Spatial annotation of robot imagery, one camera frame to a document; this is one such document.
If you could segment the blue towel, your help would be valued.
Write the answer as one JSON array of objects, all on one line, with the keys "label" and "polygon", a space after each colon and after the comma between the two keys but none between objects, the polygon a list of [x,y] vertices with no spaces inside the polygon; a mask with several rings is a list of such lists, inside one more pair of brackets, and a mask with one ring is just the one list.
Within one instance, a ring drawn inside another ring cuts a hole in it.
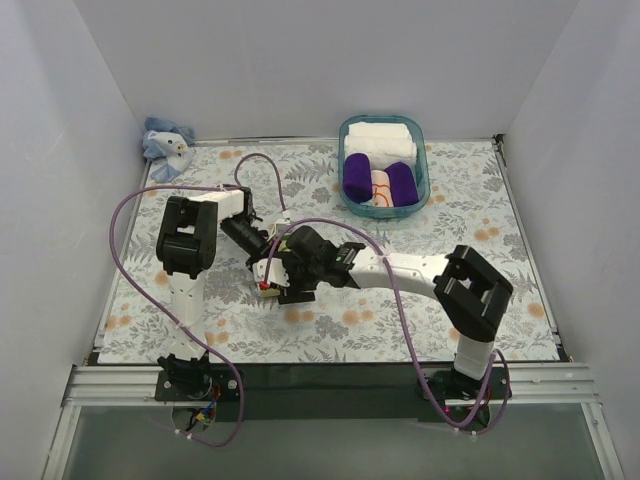
[{"label": "blue towel", "polygon": [[144,127],[143,157],[151,162],[150,178],[156,183],[175,180],[193,160],[194,130],[157,117],[147,117]]}]

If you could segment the green patterned towel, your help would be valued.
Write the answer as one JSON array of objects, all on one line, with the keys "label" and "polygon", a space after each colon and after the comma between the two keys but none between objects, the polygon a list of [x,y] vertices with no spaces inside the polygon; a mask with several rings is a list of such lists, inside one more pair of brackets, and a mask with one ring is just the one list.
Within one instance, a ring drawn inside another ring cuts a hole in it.
[{"label": "green patterned towel", "polygon": [[287,247],[287,239],[289,237],[290,235],[286,234],[278,246],[276,255],[271,261],[268,280],[265,280],[267,258],[262,258],[252,265],[257,292],[262,298],[278,297],[285,287],[290,286],[290,275],[284,265],[284,258],[291,253]]}]

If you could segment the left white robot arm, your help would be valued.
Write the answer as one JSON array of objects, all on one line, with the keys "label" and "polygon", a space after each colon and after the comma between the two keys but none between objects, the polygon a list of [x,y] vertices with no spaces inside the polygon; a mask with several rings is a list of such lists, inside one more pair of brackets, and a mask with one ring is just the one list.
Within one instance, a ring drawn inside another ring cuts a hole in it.
[{"label": "left white robot arm", "polygon": [[249,255],[248,265],[252,266],[269,250],[266,235],[253,226],[256,219],[253,196],[247,187],[167,200],[156,255],[168,276],[170,312],[177,318],[178,334],[169,354],[158,363],[169,384],[190,399],[208,397],[213,386],[200,321],[217,235],[223,232],[233,240]]}]

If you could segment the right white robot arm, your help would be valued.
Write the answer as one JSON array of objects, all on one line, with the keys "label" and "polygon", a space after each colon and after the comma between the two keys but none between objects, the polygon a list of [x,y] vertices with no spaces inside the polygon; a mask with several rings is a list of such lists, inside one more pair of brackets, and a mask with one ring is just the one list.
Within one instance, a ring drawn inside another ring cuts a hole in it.
[{"label": "right white robot arm", "polygon": [[311,301],[316,286],[389,289],[436,300],[460,338],[443,391],[460,397],[485,396],[494,344],[513,286],[475,249],[458,245],[448,254],[385,254],[372,241],[340,246],[304,225],[282,235],[286,250],[273,250],[263,289],[276,287],[281,302]]}]

